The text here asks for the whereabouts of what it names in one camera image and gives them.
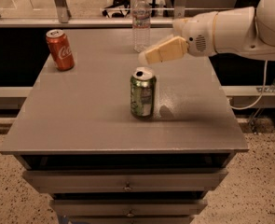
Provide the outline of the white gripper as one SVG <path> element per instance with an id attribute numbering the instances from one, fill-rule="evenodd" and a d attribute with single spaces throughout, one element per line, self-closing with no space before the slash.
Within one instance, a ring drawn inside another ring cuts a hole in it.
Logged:
<path id="1" fill-rule="evenodd" d="M 194 17 L 175 19 L 172 23 L 179 36 L 167 35 L 142 51 L 138 61 L 142 65 L 163 63 L 184 57 L 214 56 L 214 27 L 218 13 L 201 13 Z"/>

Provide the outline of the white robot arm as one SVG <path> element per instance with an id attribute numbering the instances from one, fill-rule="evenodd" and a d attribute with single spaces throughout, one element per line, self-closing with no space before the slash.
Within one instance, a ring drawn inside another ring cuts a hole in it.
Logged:
<path id="1" fill-rule="evenodd" d="M 256 7 L 201 13 L 176 19 L 174 35 L 139 54 L 143 65 L 232 53 L 244 58 L 275 61 L 275 0 L 260 0 Z"/>

